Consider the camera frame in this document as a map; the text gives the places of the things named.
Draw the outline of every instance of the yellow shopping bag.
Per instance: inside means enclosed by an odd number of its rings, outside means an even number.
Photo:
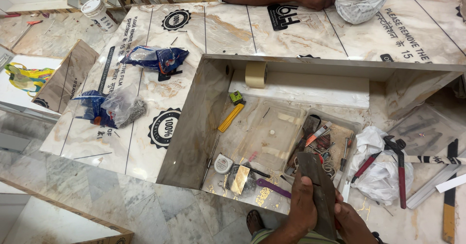
[[[14,62],[7,64],[5,69],[5,73],[10,76],[10,83],[16,88],[26,91],[32,98],[34,96],[31,96],[29,92],[38,92],[54,71],[51,68],[27,69],[24,65]]]

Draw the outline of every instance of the clear plastic tray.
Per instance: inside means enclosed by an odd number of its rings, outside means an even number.
[[[282,102],[265,100],[257,107],[239,155],[271,170],[280,171],[293,150],[305,111]]]
[[[463,125],[423,104],[399,120],[387,133],[395,136],[395,140],[406,142],[408,155],[434,156],[464,132]]]
[[[351,142],[351,144],[354,145],[354,146],[350,147],[349,152],[347,152],[346,165],[343,168],[343,175],[341,176],[341,181],[340,181],[340,183],[338,184],[338,187],[337,187],[337,189],[340,192],[342,192],[343,191],[343,186],[345,184],[345,181],[346,181],[346,178],[347,178],[348,172],[349,172],[348,166],[352,161],[352,157],[353,157],[354,153],[357,151],[356,146],[355,146],[356,143],[357,143],[356,135],[361,133],[361,131],[363,130],[363,126],[358,122],[351,122],[351,121],[348,121],[348,120],[344,120],[342,118],[337,118],[335,116],[329,115],[327,113],[316,110],[314,108],[311,108],[311,109],[308,110],[308,112],[307,112],[306,116],[304,117],[304,119],[306,119],[307,116],[312,115],[312,114],[319,116],[322,121],[330,121],[333,124],[339,125],[341,127],[352,130],[354,132],[355,136],[354,136],[353,141]],[[293,143],[293,146],[296,143],[298,143],[300,139],[301,139],[301,137],[297,137],[295,142]],[[283,166],[283,169],[281,170],[283,172],[283,175],[286,176],[287,180],[289,179],[290,181],[294,181],[294,177],[284,174],[285,173],[285,168],[286,168],[286,166]]]

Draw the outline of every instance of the hand plane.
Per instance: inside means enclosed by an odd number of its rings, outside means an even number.
[[[297,158],[301,175],[309,177],[314,188],[312,199],[317,208],[317,225],[314,231],[328,239],[336,240],[333,182],[325,174],[318,155],[299,152]]]

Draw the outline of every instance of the striped cloth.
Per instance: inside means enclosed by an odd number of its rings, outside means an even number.
[[[274,229],[268,229],[264,231],[259,231],[256,236],[253,237],[251,244],[257,244],[263,241],[266,237],[268,237]],[[298,242],[298,244],[340,244],[337,241],[329,240],[322,235],[317,234],[315,231],[309,232],[307,235],[302,237],[302,239]]]

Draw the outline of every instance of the black circular logo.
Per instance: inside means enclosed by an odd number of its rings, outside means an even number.
[[[125,244],[126,240],[124,237],[120,238],[115,244]]]
[[[160,112],[159,116],[154,117],[152,124],[149,126],[148,137],[150,143],[155,144],[157,148],[168,148],[180,114],[181,109],[169,108]]]
[[[34,100],[34,104],[38,104],[38,105],[43,106],[45,108],[49,108],[49,104],[42,98],[36,98]]]
[[[162,26],[168,31],[177,30],[187,24],[190,19],[191,13],[189,10],[181,9],[169,13],[162,22]]]

